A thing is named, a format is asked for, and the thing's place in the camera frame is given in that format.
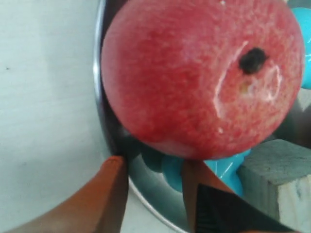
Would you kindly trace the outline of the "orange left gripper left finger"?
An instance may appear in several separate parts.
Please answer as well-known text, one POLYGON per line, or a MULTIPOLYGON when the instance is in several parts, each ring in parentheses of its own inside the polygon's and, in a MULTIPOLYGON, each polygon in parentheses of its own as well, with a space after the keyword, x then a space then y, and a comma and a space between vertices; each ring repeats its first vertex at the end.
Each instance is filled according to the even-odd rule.
POLYGON ((119 233, 128 197, 126 159, 111 156, 66 201, 13 233, 119 233))

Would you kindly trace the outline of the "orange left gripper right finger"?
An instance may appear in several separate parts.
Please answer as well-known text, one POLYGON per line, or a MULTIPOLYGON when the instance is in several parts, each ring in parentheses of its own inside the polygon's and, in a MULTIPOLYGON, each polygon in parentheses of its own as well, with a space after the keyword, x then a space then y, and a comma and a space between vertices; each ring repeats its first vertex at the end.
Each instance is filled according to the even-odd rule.
POLYGON ((202 161, 185 160, 183 200, 192 233, 293 233, 236 195, 202 161))

